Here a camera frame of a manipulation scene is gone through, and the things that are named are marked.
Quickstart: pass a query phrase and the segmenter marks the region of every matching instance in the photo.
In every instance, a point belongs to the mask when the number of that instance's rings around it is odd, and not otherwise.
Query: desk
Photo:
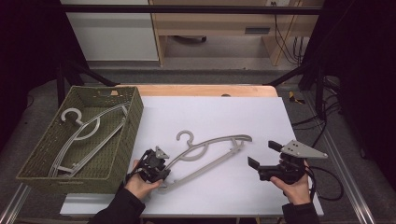
[[[280,7],[321,7],[324,0],[289,0]],[[150,5],[176,6],[249,6],[269,7],[269,0],[149,0]],[[243,14],[183,14],[152,13],[154,34],[160,64],[163,64],[166,51],[166,38],[169,35],[260,35],[273,66],[279,65],[286,46],[279,36],[288,42],[291,36],[310,37],[318,16],[307,15],[243,15]]]
[[[165,193],[154,190],[151,197],[145,200],[147,208],[142,217],[282,216],[281,205],[288,202],[287,198],[272,183],[261,182],[257,172],[248,167],[248,156],[262,164],[277,164],[279,153],[266,147],[268,140],[286,144],[294,138],[282,99],[276,97],[274,88],[185,85],[138,87],[145,109],[131,161],[155,146],[161,147],[171,157],[176,156],[187,149],[184,136],[180,141],[176,140],[176,134],[182,130],[190,130],[195,134],[193,144],[232,134],[248,134],[253,138],[252,143],[246,142],[244,148],[227,161],[190,182]],[[171,94],[166,90],[177,96],[157,96]],[[191,90],[197,91],[195,96],[189,95]],[[251,95],[270,97],[213,97],[224,93],[237,95],[238,92],[239,95],[256,92]],[[193,168],[188,162],[175,166],[167,181],[178,179],[195,167],[213,160],[223,154],[223,149],[227,151],[227,147],[227,143],[221,143],[215,149],[210,148],[201,160],[195,161],[199,164]],[[112,198],[113,195],[69,194],[61,214],[92,216],[107,207]],[[323,215],[317,198],[314,204],[318,214]]]

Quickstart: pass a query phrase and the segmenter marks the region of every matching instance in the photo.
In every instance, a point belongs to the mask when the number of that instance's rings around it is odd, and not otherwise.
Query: white board
[[[281,98],[261,97],[142,97],[144,112],[134,145],[132,160],[159,146],[172,160],[188,148],[188,130],[193,144],[236,134],[247,134],[242,150],[227,161],[193,180],[165,193],[154,190],[144,201],[144,217],[256,217],[282,215],[288,203],[282,191],[271,182],[260,181],[257,171],[248,166],[248,157],[261,165],[277,165],[279,153],[270,149],[269,140],[286,145],[294,139],[289,117]],[[167,182],[179,179],[226,153],[230,142],[209,147],[199,161],[179,161],[172,167]],[[61,214],[92,216],[111,202],[113,195],[69,194]],[[314,200],[323,215],[318,199]]]

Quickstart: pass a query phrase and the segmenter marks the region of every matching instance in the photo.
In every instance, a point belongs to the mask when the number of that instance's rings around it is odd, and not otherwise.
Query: floor
[[[123,83],[230,83],[256,84],[267,83],[281,77],[296,65],[285,59],[278,67],[270,64],[268,54],[264,50],[261,39],[254,37],[218,37],[209,36],[205,43],[196,39],[172,37],[168,41],[165,64],[160,67],[155,63],[92,63],[95,71],[111,80]],[[96,85],[94,80],[84,77],[90,85]],[[299,77],[294,77],[277,87],[278,95],[283,98],[290,116],[290,122],[295,123],[313,117],[312,91],[298,91],[295,84]],[[30,92],[31,106],[26,109],[21,123],[14,131],[0,156],[0,210],[7,208],[13,192],[19,185],[15,176],[30,151],[46,130],[53,114],[57,110],[56,85],[53,81]],[[304,100],[305,104],[290,100],[290,91],[294,91],[296,100]],[[328,105],[336,103],[333,92],[325,91],[329,97]],[[386,179],[381,175],[375,162],[361,158],[359,146],[354,140],[347,123],[342,116],[342,110],[334,107],[328,116],[325,132],[318,141],[317,148],[332,153],[333,148],[339,152],[342,162],[347,168],[347,174],[352,177],[356,190],[347,189],[346,194],[338,202],[321,201],[325,216],[322,223],[396,223],[396,194]],[[297,126],[296,138],[311,145],[320,133],[323,124],[313,119],[303,126]],[[320,166],[338,173],[338,161],[311,161],[310,164]],[[329,175],[318,173],[318,187],[321,195],[335,197],[339,192],[336,181]],[[51,218],[62,219],[72,223],[68,217],[60,217],[63,195],[48,195],[31,190],[25,205],[21,208],[21,218]],[[364,202],[369,216],[359,215],[360,209],[354,204]],[[276,218],[267,217],[262,223],[276,223]]]

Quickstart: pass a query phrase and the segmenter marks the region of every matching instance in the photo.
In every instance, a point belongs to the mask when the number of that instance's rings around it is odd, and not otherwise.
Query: woven basket
[[[75,176],[48,177],[59,151],[78,129],[74,122],[76,114],[67,113],[66,121],[61,120],[66,109],[78,109],[82,114],[82,122],[86,122],[110,107],[127,102],[130,104],[124,126]],[[136,87],[72,87],[17,179],[50,193],[115,193],[127,173],[142,113],[143,102]],[[73,163],[79,162],[115,130],[122,118],[125,118],[122,110],[103,115],[98,131],[90,138],[74,141],[61,165],[71,168]],[[94,126],[95,122],[78,136],[90,133]]]

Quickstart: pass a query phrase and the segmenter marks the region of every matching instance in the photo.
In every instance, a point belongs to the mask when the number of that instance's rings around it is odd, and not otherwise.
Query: black pole
[[[197,13],[197,14],[270,14],[333,15],[335,9],[321,7],[236,7],[236,6],[146,6],[146,5],[44,5],[45,9],[89,13]]]

